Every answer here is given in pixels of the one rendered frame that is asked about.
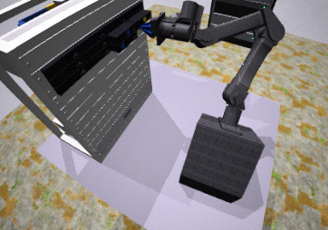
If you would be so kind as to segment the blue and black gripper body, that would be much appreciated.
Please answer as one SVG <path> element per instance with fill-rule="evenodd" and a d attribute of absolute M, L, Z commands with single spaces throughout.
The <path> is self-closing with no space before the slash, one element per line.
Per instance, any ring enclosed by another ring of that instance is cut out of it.
<path fill-rule="evenodd" d="M 173 31 L 176 24 L 161 22 L 165 17 L 165 12 L 160 12 L 159 16 L 152 17 L 150 19 L 151 36 L 152 38 L 157 38 L 157 45 L 161 45 L 165 39 L 162 37 L 167 37 L 167 39 L 174 40 Z"/>

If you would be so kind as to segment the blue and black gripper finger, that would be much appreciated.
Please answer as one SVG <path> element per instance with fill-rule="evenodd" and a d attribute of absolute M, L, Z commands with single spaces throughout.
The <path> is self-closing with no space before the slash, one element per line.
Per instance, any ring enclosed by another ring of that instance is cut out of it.
<path fill-rule="evenodd" d="M 140 27 L 144 30 L 150 31 L 151 32 L 151 27 L 150 27 L 150 22 L 145 23 L 142 27 Z"/>
<path fill-rule="evenodd" d="M 145 34 L 147 34 L 150 38 L 152 38 L 151 36 L 151 32 L 150 31 L 147 31 L 147 30 L 144 30 L 142 28 L 140 28 Z"/>

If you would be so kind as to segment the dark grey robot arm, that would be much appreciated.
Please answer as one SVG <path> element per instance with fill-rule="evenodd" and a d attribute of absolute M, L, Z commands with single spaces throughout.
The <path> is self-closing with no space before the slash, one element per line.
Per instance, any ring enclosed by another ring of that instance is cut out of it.
<path fill-rule="evenodd" d="M 171 14 L 169 17 L 165 16 L 161 22 L 176 23 L 172 34 L 174 40 L 186 43 L 192 41 L 191 43 L 194 42 L 197 48 L 205 48 L 253 30 L 252 48 L 238 73 L 222 93 L 228 106 L 226 106 L 223 119 L 218 117 L 222 130 L 241 136 L 242 132 L 238 127 L 238 122 L 242 111 L 245 110 L 245 99 L 249 93 L 247 91 L 265 57 L 274 46 L 277 46 L 278 41 L 284 38 L 285 28 L 271 8 L 267 6 L 258 12 L 235 20 L 199 29 L 203 11 L 203 5 L 193 1 L 184 1 L 180 13 Z"/>

